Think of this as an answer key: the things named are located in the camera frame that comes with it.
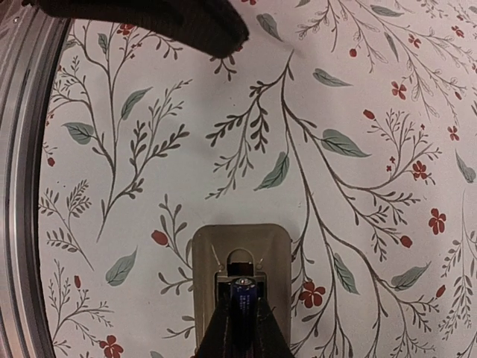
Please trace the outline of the white remote control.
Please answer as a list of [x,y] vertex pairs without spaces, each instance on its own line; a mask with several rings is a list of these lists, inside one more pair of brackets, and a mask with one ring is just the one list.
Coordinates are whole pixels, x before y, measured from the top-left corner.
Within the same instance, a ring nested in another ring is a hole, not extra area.
[[[254,279],[290,347],[291,238],[277,224],[207,225],[192,239],[193,298],[197,348],[220,298],[232,282]],[[239,341],[232,328],[232,357],[254,357],[253,336]]]

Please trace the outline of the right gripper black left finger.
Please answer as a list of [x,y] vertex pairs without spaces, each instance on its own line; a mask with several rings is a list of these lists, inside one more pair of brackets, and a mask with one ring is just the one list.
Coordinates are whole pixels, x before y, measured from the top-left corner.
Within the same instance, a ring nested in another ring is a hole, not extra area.
[[230,313],[230,299],[224,296],[217,302],[208,328],[195,352],[196,358],[231,358],[233,356],[233,322]]

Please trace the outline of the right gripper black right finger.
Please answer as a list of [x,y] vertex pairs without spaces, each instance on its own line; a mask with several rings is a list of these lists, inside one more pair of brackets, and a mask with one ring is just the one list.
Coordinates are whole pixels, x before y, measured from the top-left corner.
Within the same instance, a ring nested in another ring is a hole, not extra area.
[[253,356],[257,358],[293,358],[272,309],[264,298],[256,305]]

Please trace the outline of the black battery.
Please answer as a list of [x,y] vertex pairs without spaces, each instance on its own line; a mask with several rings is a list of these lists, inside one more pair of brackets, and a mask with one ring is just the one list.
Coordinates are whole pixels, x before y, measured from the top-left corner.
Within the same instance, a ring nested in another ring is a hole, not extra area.
[[256,319],[258,287],[254,279],[239,277],[230,288],[230,315],[234,337],[239,341],[251,339]]

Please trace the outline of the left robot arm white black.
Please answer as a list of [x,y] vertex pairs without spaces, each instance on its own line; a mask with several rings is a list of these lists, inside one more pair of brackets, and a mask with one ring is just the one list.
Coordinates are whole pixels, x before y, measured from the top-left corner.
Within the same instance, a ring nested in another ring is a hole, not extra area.
[[39,0],[22,5],[56,18],[135,25],[221,59],[250,35],[237,10],[223,0]]

